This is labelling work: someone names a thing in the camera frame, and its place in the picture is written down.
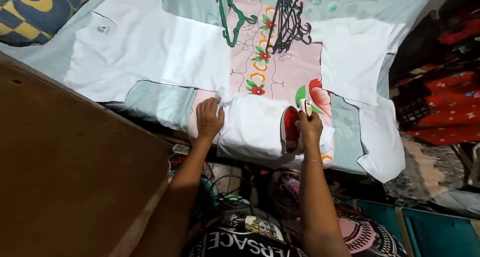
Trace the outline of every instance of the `green hanger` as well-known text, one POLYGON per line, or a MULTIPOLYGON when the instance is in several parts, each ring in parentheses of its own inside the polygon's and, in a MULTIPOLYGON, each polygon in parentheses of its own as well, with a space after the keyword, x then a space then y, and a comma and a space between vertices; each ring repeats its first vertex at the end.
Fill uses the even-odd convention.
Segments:
POLYGON ((218 7, 220 9, 220 18, 222 19, 222 26, 223 28, 225 28, 225 31, 223 31, 223 37, 226 39, 226 43, 233 48, 237 43, 237 38, 239 36, 238 33, 240 32, 240 27, 243 25, 243 23, 247 21, 249 24, 255 24, 257 23, 258 18, 255 15, 251 15, 250 18, 246 17, 245 15, 243 15, 243 12, 233 4, 232 0, 226 0, 227 5, 231 7, 233 11, 235 11, 235 13, 237 13, 239 18, 237 26, 233 29, 233 40, 230 41, 229 29, 227 27, 225 12, 223 12, 222 0, 216 0, 216 2, 219 3, 218 7))

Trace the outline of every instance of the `brown wooden board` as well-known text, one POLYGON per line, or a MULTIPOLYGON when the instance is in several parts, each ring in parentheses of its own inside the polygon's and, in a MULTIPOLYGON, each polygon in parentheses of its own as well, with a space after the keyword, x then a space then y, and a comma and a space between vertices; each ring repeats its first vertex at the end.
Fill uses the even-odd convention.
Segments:
POLYGON ((0 53, 0 256, 108 256, 171 145, 0 53))

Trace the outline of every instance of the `blue pillow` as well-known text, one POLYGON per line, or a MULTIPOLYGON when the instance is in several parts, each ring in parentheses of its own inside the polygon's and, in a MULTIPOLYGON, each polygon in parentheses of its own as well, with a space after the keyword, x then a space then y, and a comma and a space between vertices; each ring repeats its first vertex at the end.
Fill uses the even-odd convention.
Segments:
POLYGON ((87 0, 0 0, 0 42, 47 43, 87 0))

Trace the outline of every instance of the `pink cloth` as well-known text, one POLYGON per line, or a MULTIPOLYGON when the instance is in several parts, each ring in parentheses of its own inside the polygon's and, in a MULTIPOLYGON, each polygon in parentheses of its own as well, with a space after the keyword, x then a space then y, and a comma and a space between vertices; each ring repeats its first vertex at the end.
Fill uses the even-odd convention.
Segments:
MULTIPOLYGON (((238 34, 236 46, 231 49, 230 91, 285 100, 293 106, 297 106, 299 99, 308 99, 316 109, 314 111, 319 113, 323 124, 332 126, 330 95, 321 85, 322 44, 306 45, 293 41, 287 53, 272 55, 266 47, 275 8, 252 0, 233 0, 233 3, 244 15, 258 16, 258 22, 245 22, 238 34)), ((226 22, 228 28, 233 30, 238 22, 235 11, 230 11, 226 22)), ((275 43, 277 31, 275 24, 271 45, 275 43)), ((196 107, 210 97, 215 97, 215 93, 199 90, 193 106, 196 107)), ((198 135, 195 112, 191 116, 187 132, 191 138, 198 135)), ((331 166, 333 153, 332 148, 327 155, 322 156, 325 167, 331 166)))

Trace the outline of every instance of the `mattress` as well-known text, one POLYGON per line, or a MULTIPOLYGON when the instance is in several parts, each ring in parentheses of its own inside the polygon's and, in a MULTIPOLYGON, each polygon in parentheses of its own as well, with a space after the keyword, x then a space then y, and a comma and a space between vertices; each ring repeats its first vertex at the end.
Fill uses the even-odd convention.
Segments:
MULTIPOLYGON (((11 47, 0 44, 0 51, 26 63, 53 79, 62 82, 70 67, 70 57, 75 42, 75 32, 86 27, 90 11, 104 0, 90 0, 65 24, 47 44, 41 46, 11 47)), ((277 0, 256 0, 275 5, 277 0)), ((304 18, 322 21, 331 18, 374 18, 398 24, 402 32, 396 39, 400 43, 428 0, 302 0, 305 2, 304 18)), ((196 21, 220 25, 219 6, 215 0, 164 0, 164 10, 196 21)), ((388 97, 388 70, 394 55, 387 55, 377 83, 378 93, 388 97)), ((107 107, 117 112, 153 121, 175 130, 185 131, 192 112, 197 91, 153 82, 138 82, 124 103, 109 103, 107 107)), ((358 174, 366 172, 357 164, 363 155, 360 141, 358 110, 332 95, 332 123, 335 155, 333 167, 358 174)))

